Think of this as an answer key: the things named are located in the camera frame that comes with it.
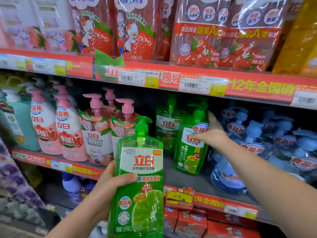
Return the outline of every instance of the barcode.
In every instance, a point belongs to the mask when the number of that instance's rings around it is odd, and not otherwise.
[[[197,83],[186,82],[184,83],[184,88],[197,88]]]
[[[41,64],[35,64],[35,68],[45,69],[45,66],[44,66],[44,65],[41,65]]]
[[[228,213],[229,213],[229,212],[238,214],[238,210],[235,210],[235,209],[230,209],[230,208],[229,208],[229,209],[228,209]]]
[[[127,75],[122,75],[121,80],[127,80],[127,81],[132,81],[133,76],[127,76]]]
[[[315,103],[315,98],[298,97],[298,103]]]
[[[8,65],[8,62],[7,61],[5,61],[5,60],[1,60],[0,61],[0,66],[7,66]]]

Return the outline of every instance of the red box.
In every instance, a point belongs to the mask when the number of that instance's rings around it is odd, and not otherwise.
[[[200,238],[206,228],[207,218],[205,213],[183,210],[178,212],[178,221],[175,228],[175,233],[178,235]]]
[[[252,230],[257,229],[257,223],[255,220],[250,220],[244,217],[226,214],[224,212],[216,210],[208,210],[207,219],[235,226],[241,226]]]
[[[261,238],[259,232],[238,226],[207,221],[207,233],[204,238],[214,238],[221,236],[222,238]]]
[[[178,218],[178,209],[164,207],[164,230],[174,232]]]

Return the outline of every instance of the hand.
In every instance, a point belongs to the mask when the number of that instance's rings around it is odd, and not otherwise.
[[[95,212],[95,217],[99,221],[105,219],[109,214],[109,204],[117,188],[135,182],[137,174],[124,174],[113,177],[116,160],[111,161],[106,170],[102,173],[96,186],[82,203]]]
[[[220,122],[216,119],[214,114],[208,111],[208,116],[208,131],[204,133],[191,134],[191,138],[200,139],[213,148],[218,148],[225,139],[228,139],[228,136],[224,132],[224,129],[222,128]]]

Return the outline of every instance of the person's right hand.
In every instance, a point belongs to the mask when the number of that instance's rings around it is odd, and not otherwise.
[[[208,116],[208,131],[204,133],[191,134],[191,138],[200,139],[213,148],[217,148],[225,139],[228,139],[228,136],[224,132],[224,129],[222,128],[220,122],[216,119],[214,114],[208,111]]]

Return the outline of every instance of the green pump dispenser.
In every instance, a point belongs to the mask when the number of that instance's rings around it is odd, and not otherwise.
[[[136,117],[135,134],[117,144],[114,176],[137,173],[136,182],[117,188],[111,204],[109,237],[163,237],[163,143],[148,135],[145,116]]]
[[[180,123],[174,154],[174,168],[177,170],[199,175],[207,153],[208,144],[190,137],[193,133],[203,133],[208,130],[209,122],[206,116],[207,102],[188,104],[197,107],[192,116],[187,116]]]
[[[169,95],[167,105],[156,109],[155,137],[164,144],[164,153],[173,155],[179,130],[183,118],[183,111],[175,107],[176,95]]]

